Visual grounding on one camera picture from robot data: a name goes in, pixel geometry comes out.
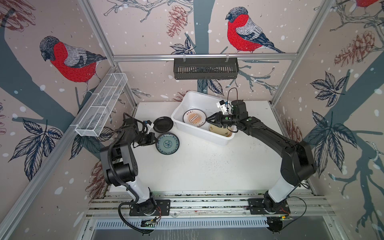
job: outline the wallpaper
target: wallpaper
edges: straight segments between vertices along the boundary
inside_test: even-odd
[[[172,61],[122,62],[119,66],[127,74],[137,102],[166,102],[180,101],[178,96],[188,90],[226,98],[232,87],[238,89],[239,99],[271,100],[290,63],[290,60],[240,61],[237,78],[229,80],[176,80]],[[231,94],[230,99],[235,100],[236,95]]]
[[[77,1],[0,0],[0,21],[2,220],[110,66]]]
[[[296,52],[321,0],[92,0],[115,55]],[[178,48],[185,35],[193,48]]]
[[[336,0],[276,106],[350,239],[384,239],[382,7]]]
[[[77,135],[73,139],[72,147],[63,155],[11,239],[77,238],[92,199],[102,197],[106,191],[100,148],[112,143],[117,136],[114,130],[122,125],[122,114],[131,114],[132,110],[122,94],[98,138]]]

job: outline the dark metal shelf basket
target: dark metal shelf basket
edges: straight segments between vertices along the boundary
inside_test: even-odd
[[[175,79],[235,79],[239,72],[237,58],[175,58]]]

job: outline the blue floral patterned plate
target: blue floral patterned plate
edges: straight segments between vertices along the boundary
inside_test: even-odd
[[[164,155],[171,155],[179,149],[179,138],[173,133],[163,133],[157,139],[159,141],[156,143],[156,149]]]

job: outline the white plastic bin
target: white plastic bin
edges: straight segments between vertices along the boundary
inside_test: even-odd
[[[216,112],[221,111],[220,108],[218,108],[216,105],[216,103],[220,102],[221,100],[227,101],[226,99],[217,98],[204,93],[189,91],[184,96],[181,104],[172,113],[171,119],[176,123],[176,127],[178,130],[189,133],[204,140],[225,146],[229,143],[229,141],[231,141],[232,138],[235,137],[235,133],[232,133],[230,137],[225,137],[210,132],[210,124],[208,122],[204,123],[204,125],[201,127],[195,127],[189,125],[188,123],[185,123],[183,120],[184,114],[190,109],[199,109],[203,111],[207,115],[207,117],[211,116]]]

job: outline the bird wing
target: bird wing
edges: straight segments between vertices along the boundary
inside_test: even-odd
[[[86,66],[87,51],[84,48],[72,47],[64,43],[68,52],[68,57],[64,61],[64,64],[71,68],[82,68]]]
[[[248,17],[247,23],[244,26],[236,28],[236,32],[242,39],[252,41],[258,38],[260,34],[263,33],[263,30]]]

